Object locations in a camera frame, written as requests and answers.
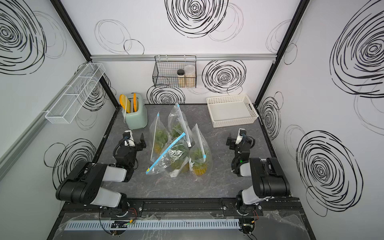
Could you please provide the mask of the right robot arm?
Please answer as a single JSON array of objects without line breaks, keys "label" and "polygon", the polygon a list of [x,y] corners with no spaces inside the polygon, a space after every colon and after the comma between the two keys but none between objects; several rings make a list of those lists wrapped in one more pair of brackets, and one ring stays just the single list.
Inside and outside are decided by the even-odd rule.
[{"label": "right robot arm", "polygon": [[239,177],[250,177],[252,185],[239,191],[236,196],[238,211],[248,206],[274,198],[289,197],[290,184],[277,158],[251,158],[254,140],[243,134],[241,137],[228,137],[226,145],[235,152],[231,162],[232,172]]}]

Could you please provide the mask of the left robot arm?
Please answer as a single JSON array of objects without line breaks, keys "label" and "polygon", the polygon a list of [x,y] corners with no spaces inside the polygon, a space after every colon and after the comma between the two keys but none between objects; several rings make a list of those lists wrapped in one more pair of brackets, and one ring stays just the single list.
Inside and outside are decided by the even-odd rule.
[{"label": "left robot arm", "polygon": [[123,133],[113,151],[114,164],[81,162],[69,173],[56,190],[56,198],[73,204],[94,205],[130,210],[127,195],[102,187],[103,182],[127,183],[138,166],[137,152],[147,147],[144,135],[136,143],[131,130]]}]

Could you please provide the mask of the pineapple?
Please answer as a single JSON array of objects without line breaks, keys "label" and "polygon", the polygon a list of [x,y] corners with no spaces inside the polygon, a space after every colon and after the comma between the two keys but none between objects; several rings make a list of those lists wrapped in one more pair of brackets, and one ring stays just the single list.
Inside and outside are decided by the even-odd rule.
[{"label": "pineapple", "polygon": [[190,152],[192,169],[197,176],[204,175],[208,170],[209,161],[210,161],[210,150],[204,149],[204,151],[206,156],[205,159],[204,159],[203,151],[200,148],[196,148],[194,150],[191,150]]}]

